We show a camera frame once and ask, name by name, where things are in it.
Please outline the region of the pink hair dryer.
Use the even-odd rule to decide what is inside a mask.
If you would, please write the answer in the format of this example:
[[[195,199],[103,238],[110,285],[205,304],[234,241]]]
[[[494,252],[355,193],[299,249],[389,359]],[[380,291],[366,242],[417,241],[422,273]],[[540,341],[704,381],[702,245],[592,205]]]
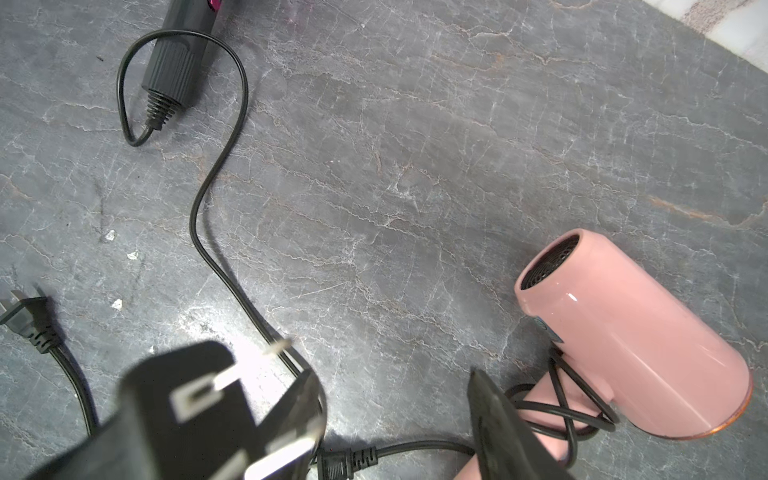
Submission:
[[[607,237],[566,232],[515,284],[521,309],[547,331],[547,373],[505,400],[564,467],[620,419],[667,439],[714,434],[753,390],[740,353]]]

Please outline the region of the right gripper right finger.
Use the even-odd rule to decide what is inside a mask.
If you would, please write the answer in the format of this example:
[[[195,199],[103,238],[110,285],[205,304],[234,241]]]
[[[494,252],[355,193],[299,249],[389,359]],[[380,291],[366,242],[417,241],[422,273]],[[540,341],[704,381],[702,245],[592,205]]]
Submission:
[[[481,479],[567,480],[571,477],[485,371],[471,370],[467,397]]]

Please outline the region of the dark green hair dryer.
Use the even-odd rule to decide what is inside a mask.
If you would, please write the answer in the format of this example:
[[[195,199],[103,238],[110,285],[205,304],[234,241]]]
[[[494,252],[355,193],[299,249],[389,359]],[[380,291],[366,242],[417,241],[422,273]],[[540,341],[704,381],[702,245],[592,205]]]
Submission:
[[[205,341],[151,357],[123,378],[119,407],[95,435],[38,467],[32,479],[258,479],[257,427],[242,380],[254,362],[237,362]],[[351,479],[380,457],[419,450],[468,456],[473,448],[426,440],[378,449],[328,450],[319,444],[309,471]]]

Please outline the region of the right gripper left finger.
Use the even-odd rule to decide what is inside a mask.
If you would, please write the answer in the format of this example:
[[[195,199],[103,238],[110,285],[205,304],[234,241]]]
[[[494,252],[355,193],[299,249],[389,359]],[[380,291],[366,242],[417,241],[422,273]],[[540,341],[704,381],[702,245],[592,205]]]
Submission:
[[[307,370],[257,427],[257,478],[305,479],[326,426],[324,389],[317,374]]]

